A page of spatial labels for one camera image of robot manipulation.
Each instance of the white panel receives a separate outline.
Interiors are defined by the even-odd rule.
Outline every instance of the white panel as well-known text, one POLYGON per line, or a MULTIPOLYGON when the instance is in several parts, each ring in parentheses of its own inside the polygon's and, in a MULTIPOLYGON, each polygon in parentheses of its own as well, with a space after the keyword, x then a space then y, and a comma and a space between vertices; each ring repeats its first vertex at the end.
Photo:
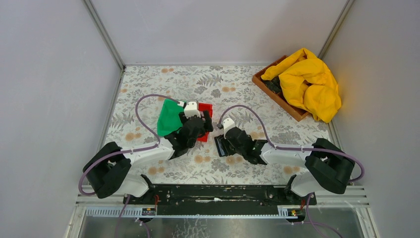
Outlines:
POLYGON ((126 64, 256 64, 318 54, 346 0, 92 2, 126 64))
POLYGON ((0 237, 62 237, 119 69, 81 0, 2 0, 0 32, 0 237))
POLYGON ((419 13, 418 0, 356 1, 325 58, 343 100, 333 121, 366 167, 382 238, 419 236, 419 13))

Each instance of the wooden box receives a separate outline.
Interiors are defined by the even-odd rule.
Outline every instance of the wooden box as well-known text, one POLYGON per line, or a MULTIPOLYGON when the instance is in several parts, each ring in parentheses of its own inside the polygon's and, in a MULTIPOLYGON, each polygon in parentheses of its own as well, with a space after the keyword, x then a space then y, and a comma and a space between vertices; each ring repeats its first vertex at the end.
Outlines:
POLYGON ((273 65, 277 65, 278 63, 280 63, 285 58, 287 58, 287 56, 283 56, 283 57, 279 58, 278 60, 276 60, 275 62, 273 62, 269 66, 265 67, 260 72, 256 73, 252 77, 252 81, 259 88, 261 88, 267 95, 269 95, 271 97, 271 99, 273 99, 278 105, 280 105, 287 113, 289 113, 294 119, 296 119, 297 121, 301 121, 303 118, 305 118, 310 113, 303 110, 303 109, 296 108, 296 107, 288 104, 286 99, 283 96, 283 93, 277 93, 276 94, 276 93, 272 92, 269 88, 267 88, 267 86, 261 80, 261 75, 263 75, 265 73, 267 68, 269 68, 270 66, 273 66, 273 65))

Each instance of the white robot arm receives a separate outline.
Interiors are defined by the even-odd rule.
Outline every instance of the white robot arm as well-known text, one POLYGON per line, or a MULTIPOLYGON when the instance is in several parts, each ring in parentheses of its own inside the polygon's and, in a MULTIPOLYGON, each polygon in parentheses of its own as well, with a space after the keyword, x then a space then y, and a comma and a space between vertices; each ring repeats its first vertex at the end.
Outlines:
MULTIPOLYGON (((157 147, 139 151, 140 148, 121 148, 115 142, 110 142, 86 164, 83 172, 103 156, 117 153, 117 155, 111 156, 109 160, 100 162, 86 175, 98 198, 105 198, 116 192, 141 197, 148 191, 148 183, 143 177, 137 177, 129 173, 131 170, 152 161, 177 158, 187 153, 188 149, 193 148, 197 138, 203 136, 206 132, 213 131, 209 112, 204 111, 201 114, 197 102, 190 101, 183 105, 180 103, 179 106, 184 108, 184 112, 179 115, 182 127, 165 137, 161 137, 160 144, 157 147), (132 153, 118 153, 130 150, 132 153)), ((152 147, 155 144, 155 142, 145 144, 141 148, 152 147)))
POLYGON ((230 118, 225 119, 218 127, 223 129, 223 135, 214 138, 219 156, 238 153, 252 164, 281 163, 308 169, 309 173, 292 176, 286 186, 287 190, 298 197, 320 190, 344 193, 354 162, 334 154, 302 149, 316 147, 341 152, 328 140, 319 138, 314 144, 304 146, 278 145, 290 148, 290 150, 280 150, 273 148, 267 140, 253 140, 244 130, 236 127, 230 118))

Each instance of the yellow jacket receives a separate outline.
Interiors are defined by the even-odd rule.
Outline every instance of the yellow jacket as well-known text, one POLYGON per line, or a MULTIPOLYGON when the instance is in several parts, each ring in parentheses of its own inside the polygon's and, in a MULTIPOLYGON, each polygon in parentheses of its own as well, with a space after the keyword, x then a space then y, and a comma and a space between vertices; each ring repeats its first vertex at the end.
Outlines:
POLYGON ((305 48, 269 67, 261 79, 272 80, 276 76, 287 102, 312 113, 315 120, 330 122, 341 107, 338 84, 331 71, 305 48))

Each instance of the floral tablecloth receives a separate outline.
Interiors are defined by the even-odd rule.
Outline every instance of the floral tablecloth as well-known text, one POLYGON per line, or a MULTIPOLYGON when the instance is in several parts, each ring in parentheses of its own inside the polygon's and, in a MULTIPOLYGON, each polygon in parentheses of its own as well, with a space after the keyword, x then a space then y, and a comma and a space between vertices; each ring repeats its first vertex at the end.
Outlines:
MULTIPOLYGON (((307 144, 318 137, 329 139, 327 124, 311 116, 295 121, 252 81, 262 66, 129 66, 116 100, 106 142, 136 147, 155 138, 137 121, 134 107, 147 94, 168 95, 177 100, 196 99, 213 104, 213 126, 208 142, 197 142, 187 154, 170 160, 156 161, 135 169, 153 183, 205 184, 285 184, 291 175, 305 172, 284 164, 252 165, 241 156, 220 158, 213 137, 221 134, 215 127, 228 107, 244 104, 254 109, 264 121, 275 143, 307 144)), ((164 98, 147 98, 139 106, 140 117, 156 131, 164 98)), ((254 139, 264 138, 258 120, 244 108, 227 113, 237 126, 254 139)))

